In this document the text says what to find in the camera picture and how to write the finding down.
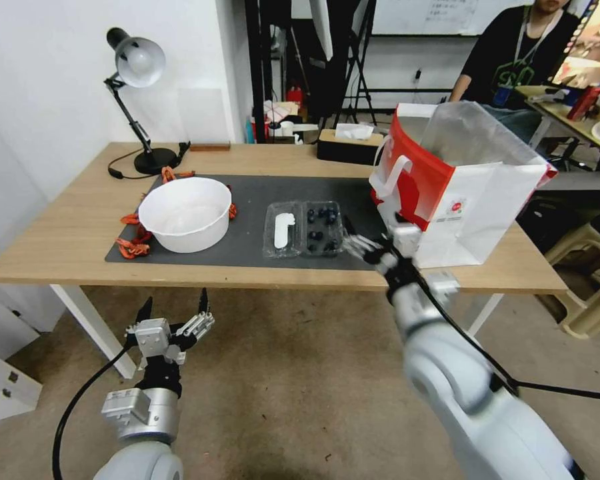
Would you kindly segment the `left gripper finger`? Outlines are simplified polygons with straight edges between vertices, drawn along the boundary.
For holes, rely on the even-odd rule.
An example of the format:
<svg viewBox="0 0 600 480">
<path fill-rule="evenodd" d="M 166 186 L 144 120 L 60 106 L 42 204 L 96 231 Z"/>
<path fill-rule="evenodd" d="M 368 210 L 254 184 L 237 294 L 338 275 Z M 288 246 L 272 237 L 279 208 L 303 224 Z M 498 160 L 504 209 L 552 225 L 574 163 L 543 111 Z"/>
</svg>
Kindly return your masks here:
<svg viewBox="0 0 600 480">
<path fill-rule="evenodd" d="M 179 328 L 179 348 L 192 348 L 212 328 L 215 318 L 211 312 L 207 288 L 202 288 L 198 312 Z"/>
<path fill-rule="evenodd" d="M 153 297 L 149 296 L 147 300 L 144 302 L 142 307 L 138 310 L 135 322 L 128 326 L 125 330 L 125 335 L 134 335 L 136 328 L 140 325 L 140 323 L 144 320 L 148 320 L 151 318 L 151 312 L 153 309 Z"/>
</svg>

